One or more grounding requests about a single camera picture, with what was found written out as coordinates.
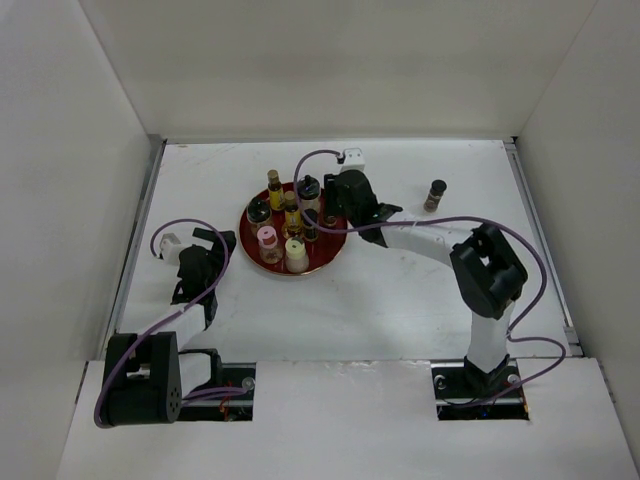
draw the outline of screw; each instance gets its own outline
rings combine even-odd
[[[446,378],[444,375],[436,375],[433,378],[433,384],[438,390],[444,390],[445,388],[447,388],[447,385],[444,383],[445,380]]]
[[[245,390],[253,390],[256,386],[256,381],[252,377],[246,377],[242,380],[242,388]]]

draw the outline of wall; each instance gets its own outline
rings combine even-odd
[[[520,132],[595,0],[81,0],[148,132]]]
[[[76,0],[0,1],[0,465],[54,478],[149,145]]]
[[[589,355],[640,460],[640,2],[599,0],[518,147]]]

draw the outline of white bottle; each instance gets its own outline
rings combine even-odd
[[[284,244],[286,252],[285,265],[291,273],[306,272],[309,268],[309,255],[304,241],[300,237],[293,237]]]

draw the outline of bottle with pink cap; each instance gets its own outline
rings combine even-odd
[[[257,233],[260,245],[260,258],[264,263],[274,264],[282,260],[282,245],[278,243],[276,229],[270,226],[261,227]]]

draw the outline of pink cap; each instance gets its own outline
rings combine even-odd
[[[262,248],[271,250],[278,245],[278,236],[276,229],[273,227],[261,227],[258,230],[258,243]]]

